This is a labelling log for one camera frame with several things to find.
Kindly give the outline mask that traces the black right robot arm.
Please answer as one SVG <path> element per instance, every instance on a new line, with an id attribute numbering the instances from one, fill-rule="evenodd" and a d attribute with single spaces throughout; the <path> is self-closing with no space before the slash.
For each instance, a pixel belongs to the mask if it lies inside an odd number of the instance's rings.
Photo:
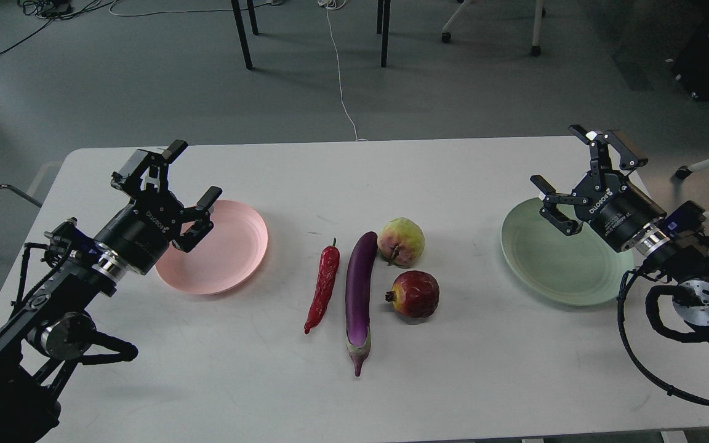
<path id="1" fill-rule="evenodd" d="M 618 330 L 628 357 L 642 376 L 693 404 L 709 399 L 686 392 L 654 375 L 632 350 L 625 331 L 625 303 L 639 278 L 653 281 L 645 311 L 653 331 L 681 344 L 709 345 L 709 236 L 705 210 L 689 200 L 666 213 L 630 174 L 647 165 L 647 155 L 616 130 L 596 131 L 579 124 L 569 131 L 589 148 L 589 168 L 571 193 L 559 193 L 542 176 L 530 182 L 542 194 L 540 215 L 565 236 L 588 225 L 614 252 L 635 250 L 641 264 L 622 276 L 618 295 Z"/>

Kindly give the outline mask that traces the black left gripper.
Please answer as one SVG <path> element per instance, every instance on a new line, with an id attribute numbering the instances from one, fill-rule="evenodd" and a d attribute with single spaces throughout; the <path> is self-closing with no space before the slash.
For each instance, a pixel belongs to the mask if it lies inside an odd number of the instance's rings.
<path id="1" fill-rule="evenodd" d="M 146 275 L 172 245 L 191 252 L 214 228 L 211 214 L 222 188 L 209 187 L 194 207 L 184 208 L 169 190 L 169 166 L 188 148 L 175 140 L 163 151 L 137 149 L 111 187 L 129 203 L 101 229 L 95 242 L 116 255 L 127 269 Z"/>

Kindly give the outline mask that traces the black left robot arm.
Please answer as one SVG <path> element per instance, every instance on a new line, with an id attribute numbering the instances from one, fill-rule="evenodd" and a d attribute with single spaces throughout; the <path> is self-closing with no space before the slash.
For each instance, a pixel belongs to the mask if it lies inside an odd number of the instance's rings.
<path id="1" fill-rule="evenodd" d="M 129 362 L 135 345 L 102 333 L 87 306 L 115 294 L 127 272 L 144 275 L 169 249 L 191 252 L 213 229 L 210 187 L 193 207 L 169 190 L 169 166 L 188 148 L 175 140 L 162 152 L 136 150 L 112 174 L 129 203 L 95 237 L 67 219 L 43 245 L 50 271 L 31 289 L 21 280 L 0 328 L 0 442 L 36 442 L 59 423 L 58 399 L 79 365 Z"/>

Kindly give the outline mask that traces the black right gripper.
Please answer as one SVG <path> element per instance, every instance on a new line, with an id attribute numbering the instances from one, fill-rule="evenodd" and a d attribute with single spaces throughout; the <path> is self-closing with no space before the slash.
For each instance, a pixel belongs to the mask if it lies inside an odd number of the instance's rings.
<path id="1" fill-rule="evenodd" d="M 636 236 L 647 225 L 667 216 L 623 174 L 646 166 L 647 154 L 621 130 L 587 130 L 580 124 L 571 124 L 569 132 L 588 145 L 589 172 L 573 194 L 557 193 L 541 175 L 532 175 L 530 182 L 542 193 L 539 214 L 565 236 L 579 234 L 585 223 L 612 250 L 632 249 L 638 243 Z M 611 152 L 618 154 L 617 166 L 622 173 L 614 169 Z M 574 206 L 576 220 L 560 211 L 559 205 Z"/>

